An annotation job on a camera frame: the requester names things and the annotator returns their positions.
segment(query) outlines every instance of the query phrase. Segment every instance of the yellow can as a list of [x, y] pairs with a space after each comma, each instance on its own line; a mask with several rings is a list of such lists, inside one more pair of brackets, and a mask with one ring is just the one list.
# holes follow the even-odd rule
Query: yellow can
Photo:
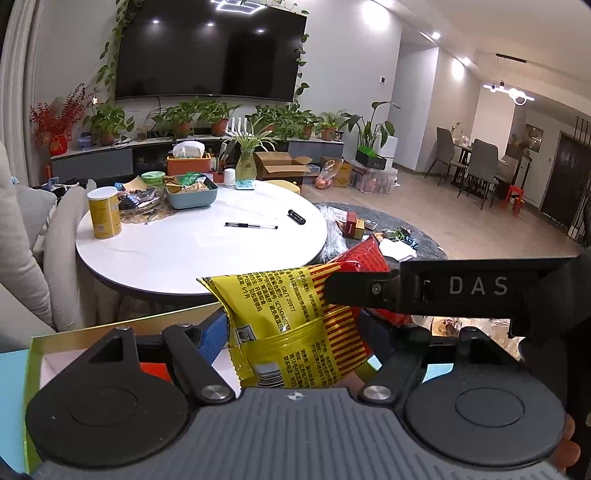
[[121, 233], [119, 202], [115, 187], [101, 187], [87, 194], [92, 226], [97, 238], [112, 238]]

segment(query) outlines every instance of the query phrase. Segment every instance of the tv screen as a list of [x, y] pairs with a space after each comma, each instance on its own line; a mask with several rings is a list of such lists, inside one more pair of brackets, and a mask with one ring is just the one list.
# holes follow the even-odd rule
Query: tv screen
[[302, 15], [253, 2], [145, 0], [124, 30], [115, 96], [289, 102], [305, 27]]

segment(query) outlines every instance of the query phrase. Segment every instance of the ceiling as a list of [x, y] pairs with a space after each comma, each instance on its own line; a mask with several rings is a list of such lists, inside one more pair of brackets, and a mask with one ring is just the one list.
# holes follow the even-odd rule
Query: ceiling
[[591, 8], [582, 0], [376, 1], [421, 31], [441, 32], [438, 43], [470, 58], [483, 81], [505, 80], [591, 116]]

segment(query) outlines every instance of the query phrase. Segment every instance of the round rug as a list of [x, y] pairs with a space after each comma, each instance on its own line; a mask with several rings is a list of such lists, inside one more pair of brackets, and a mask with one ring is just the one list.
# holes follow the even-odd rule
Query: round rug
[[[340, 210], [344, 210], [345, 212], [355, 212], [357, 213], [357, 217], [362, 218], [364, 220], [371, 220], [373, 222], [377, 222], [378, 226], [375, 228], [374, 232], [381, 232], [382, 230], [390, 229], [396, 230], [398, 227], [403, 227], [410, 230], [413, 233], [413, 238], [418, 242], [417, 248], [417, 260], [447, 260], [447, 255], [443, 251], [443, 249], [437, 244], [433, 238], [426, 235], [416, 227], [412, 226], [410, 223], [404, 222], [400, 218], [396, 218], [392, 215], [389, 215], [384, 212], [379, 212], [377, 210], [373, 210], [371, 208], [366, 208], [358, 205], [349, 205], [347, 203], [327, 203], [327, 202], [319, 202], [315, 203], [314, 205], [328, 205], [329, 207], [338, 208]], [[371, 233], [370, 230], [365, 231], [366, 235]], [[358, 245], [361, 240], [357, 240], [355, 238], [345, 238], [348, 248], [352, 248], [355, 245]], [[386, 262], [391, 268], [398, 268], [398, 262], [393, 258], [385, 257]]]

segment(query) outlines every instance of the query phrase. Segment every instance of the red stool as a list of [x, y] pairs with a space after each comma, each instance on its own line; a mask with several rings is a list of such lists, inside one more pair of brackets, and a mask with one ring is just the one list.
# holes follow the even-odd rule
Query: red stool
[[519, 215], [519, 211], [521, 210], [521, 205], [523, 203], [523, 189], [520, 189], [515, 185], [509, 186], [509, 190], [507, 190], [507, 196], [505, 197], [505, 201], [501, 204], [501, 208], [506, 208], [507, 205], [509, 205], [511, 198], [515, 199], [515, 203], [513, 204], [513, 215]]

